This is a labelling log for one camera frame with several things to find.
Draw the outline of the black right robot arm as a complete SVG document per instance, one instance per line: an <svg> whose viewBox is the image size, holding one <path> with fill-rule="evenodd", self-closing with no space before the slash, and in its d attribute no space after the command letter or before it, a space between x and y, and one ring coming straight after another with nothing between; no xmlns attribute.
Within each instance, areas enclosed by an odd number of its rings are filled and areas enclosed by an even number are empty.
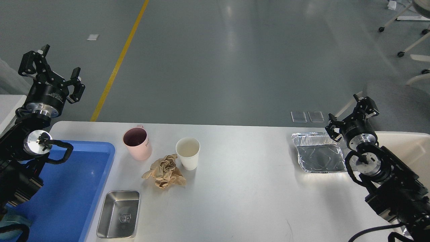
<svg viewBox="0 0 430 242"><path fill-rule="evenodd" d="M419 176L387 147L380 146L378 137L369 123L370 117L379 110L370 97L353 95L356 103L352 113L343 120L329 114L325 127L329 137L342 139L350 150L345 158L348 175L356 184L367 189L365 201L372 210L388 222L398 219L397 224L373 227L353 235L353 242L364 234L378 230L405 227L410 237L391 232L387 240L394 242L428 242L430 238L430 207L428 188Z"/></svg>

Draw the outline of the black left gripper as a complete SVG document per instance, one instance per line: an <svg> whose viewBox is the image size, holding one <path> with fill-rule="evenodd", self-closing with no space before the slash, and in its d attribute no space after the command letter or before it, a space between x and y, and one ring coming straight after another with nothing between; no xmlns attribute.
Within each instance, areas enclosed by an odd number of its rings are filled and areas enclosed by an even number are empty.
<svg viewBox="0 0 430 242"><path fill-rule="evenodd" d="M26 98L26 110L46 110L51 118L55 118L62 115L66 100L71 104L81 100L85 85L81 83L79 76L80 67L72 71L69 81L57 73L53 74L46 60L49 49L50 45L46 44L38 51L31 50L23 54L18 74L34 80Z"/></svg>

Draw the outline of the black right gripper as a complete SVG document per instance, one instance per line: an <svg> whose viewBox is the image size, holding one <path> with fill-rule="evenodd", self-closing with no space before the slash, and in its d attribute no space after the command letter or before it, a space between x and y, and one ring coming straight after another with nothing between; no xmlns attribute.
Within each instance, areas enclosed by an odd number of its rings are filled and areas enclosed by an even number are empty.
<svg viewBox="0 0 430 242"><path fill-rule="evenodd" d="M333 141L340 142L343 137L350 150L357 150L360 144L377 143L378 137L369 119L378 116L380 112L372 98L359 97L357 94L354 94L353 98L356 106L349 115L350 122L339 121L335 115L329 114L329 123L325 129ZM341 133L335 131L336 128L341 129Z"/></svg>

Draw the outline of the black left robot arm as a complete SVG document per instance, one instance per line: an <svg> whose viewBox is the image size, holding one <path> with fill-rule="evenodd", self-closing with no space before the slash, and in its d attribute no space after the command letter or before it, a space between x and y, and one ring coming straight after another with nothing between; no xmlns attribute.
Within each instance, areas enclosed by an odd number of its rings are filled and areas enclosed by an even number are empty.
<svg viewBox="0 0 430 242"><path fill-rule="evenodd" d="M18 73L33 84L23 105L16 109L15 124L1 137L1 219L6 206L29 201L44 185L40 173L46 163L65 163L73 145L55 140L45 131L52 119L62 115L66 102L81 100L85 85L80 68L69 80L54 72L46 60L50 46L23 54Z"/></svg>

